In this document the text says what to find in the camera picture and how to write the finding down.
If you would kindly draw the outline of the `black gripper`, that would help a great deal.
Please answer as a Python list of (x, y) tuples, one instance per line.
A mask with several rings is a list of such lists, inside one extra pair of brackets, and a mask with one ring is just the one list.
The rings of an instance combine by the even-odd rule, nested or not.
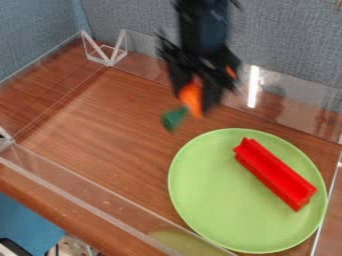
[(226, 44), (227, 33), (210, 31), (180, 32), (179, 41), (159, 34), (159, 55), (167, 62), (172, 93), (198, 76), (203, 82), (202, 111), (207, 113), (220, 103), (223, 89), (234, 90), (239, 81), (242, 61)]

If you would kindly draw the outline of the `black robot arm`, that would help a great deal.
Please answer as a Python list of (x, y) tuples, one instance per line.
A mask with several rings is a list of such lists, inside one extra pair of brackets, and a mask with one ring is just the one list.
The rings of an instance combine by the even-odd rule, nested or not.
[(235, 91), (239, 81), (242, 60), (227, 46), (230, 6), (243, 11), (239, 0), (175, 0), (179, 42), (158, 35), (174, 96), (198, 77), (202, 113), (220, 103), (224, 90)]

